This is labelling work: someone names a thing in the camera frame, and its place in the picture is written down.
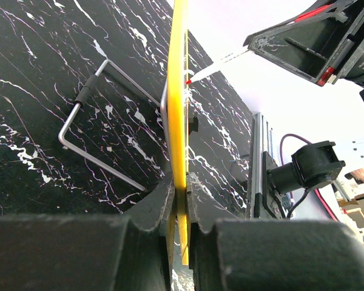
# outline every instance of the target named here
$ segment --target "black rubber grip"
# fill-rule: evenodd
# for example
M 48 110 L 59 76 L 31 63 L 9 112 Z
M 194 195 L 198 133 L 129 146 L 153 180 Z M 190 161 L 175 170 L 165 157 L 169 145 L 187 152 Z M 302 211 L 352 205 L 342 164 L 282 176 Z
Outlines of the black rubber grip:
M 79 91 L 77 98 L 75 98 L 75 103 L 81 103 L 81 106 L 86 104 L 87 98 L 89 98 L 90 93 L 96 87 L 98 77 L 96 75 L 91 75 L 89 79 L 86 81 L 85 85 Z

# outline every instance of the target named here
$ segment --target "black marble surface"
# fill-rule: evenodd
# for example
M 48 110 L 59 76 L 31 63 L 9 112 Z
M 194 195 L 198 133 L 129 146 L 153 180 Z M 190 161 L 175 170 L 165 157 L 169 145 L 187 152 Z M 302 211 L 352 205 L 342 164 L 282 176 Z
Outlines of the black marble surface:
M 143 198 L 57 136 L 106 57 L 160 100 L 171 16 L 166 0 L 0 0 L 0 215 L 123 213 Z M 189 53 L 193 72 L 211 64 L 192 35 Z M 251 113 L 221 73 L 191 89 L 190 171 L 244 217 Z M 169 170 L 159 108 L 110 68 L 67 139 L 145 186 Z

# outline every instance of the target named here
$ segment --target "gray metal bracket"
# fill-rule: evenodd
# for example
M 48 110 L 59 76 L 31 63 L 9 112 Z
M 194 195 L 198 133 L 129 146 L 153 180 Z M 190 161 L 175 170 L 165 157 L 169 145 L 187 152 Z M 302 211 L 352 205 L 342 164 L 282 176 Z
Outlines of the gray metal bracket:
M 141 184 L 135 182 L 131 178 L 129 178 L 126 175 L 122 174 L 121 172 L 115 170 L 111 166 L 108 166 L 104 162 L 100 161 L 96 157 L 90 155 L 89 153 L 85 152 L 84 150 L 80 149 L 79 147 L 72 144 L 71 142 L 68 142 L 65 139 L 65 135 L 66 135 L 67 131 L 69 130 L 70 125 L 72 124 L 75 116 L 77 115 L 79 109 L 85 105 L 87 98 L 90 96 L 92 89 L 94 89 L 94 87 L 96 86 L 96 81 L 97 81 L 98 77 L 103 72 L 103 70 L 105 69 L 107 64 L 110 64 L 116 71 L 118 71 L 129 82 L 131 82 L 131 84 L 134 85 L 148 99 L 150 99 L 152 102 L 154 102 L 157 106 L 161 107 L 161 117 L 162 117 L 162 122 L 163 122 L 163 127 L 164 127 L 164 135 L 166 137 L 167 149 L 169 149 L 169 142 L 168 142 L 169 131 L 168 131 L 168 123 L 167 123 L 167 80 L 166 80 L 166 85 L 164 87 L 163 94 L 162 94 L 163 106 L 161 106 L 161 104 L 157 100 L 155 100 L 155 98 L 153 98 L 151 95 L 149 95 L 130 76 L 128 76 L 123 70 L 121 70 L 114 62 L 112 62 L 109 59 L 106 59 L 100 65 L 100 67 L 97 69 L 96 73 L 94 75 L 90 76 L 90 78 L 85 83 L 84 87 L 79 92 L 77 98 L 75 99 L 74 108 L 73 108 L 72 112 L 70 113 L 69 117 L 67 118 L 66 122 L 64 123 L 61 131 L 59 132 L 58 139 L 61 142 L 61 144 L 66 146 L 68 149 L 74 151 L 75 153 L 79 154 L 80 156 L 83 156 L 85 159 L 88 159 L 89 161 L 94 162 L 96 165 L 100 166 L 104 170 L 107 170 L 109 173 L 115 175 L 119 179 L 122 179 L 123 181 L 127 182 L 128 184 L 135 187 L 136 189 L 138 189 L 140 191 L 144 191 L 146 189 L 145 186 L 142 186 Z

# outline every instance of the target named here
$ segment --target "yellow board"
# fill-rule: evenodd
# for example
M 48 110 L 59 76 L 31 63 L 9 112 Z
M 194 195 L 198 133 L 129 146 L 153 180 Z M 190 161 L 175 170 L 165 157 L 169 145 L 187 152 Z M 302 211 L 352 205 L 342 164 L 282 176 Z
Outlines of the yellow board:
M 186 171 L 187 171 L 187 110 L 184 100 L 184 78 L 187 58 L 187 0 L 175 0 L 167 64 L 167 115 L 169 119 L 170 152 L 175 193 L 177 219 L 180 234 L 182 264 L 189 264 L 187 237 Z

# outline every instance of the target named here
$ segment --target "black plastic housing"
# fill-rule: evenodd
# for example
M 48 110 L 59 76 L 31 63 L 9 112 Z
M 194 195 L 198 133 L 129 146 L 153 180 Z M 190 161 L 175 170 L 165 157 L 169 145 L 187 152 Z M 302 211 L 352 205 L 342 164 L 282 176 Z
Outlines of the black plastic housing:
M 244 45 L 320 86 L 334 75 L 333 84 L 345 78 L 364 88 L 364 0 L 317 1 L 302 14 L 248 36 Z
M 285 194 L 299 188 L 323 188 L 332 183 L 345 166 L 335 155 L 334 145 L 334 142 L 323 141 L 297 150 L 291 156 L 291 163 L 268 172 L 273 188 Z

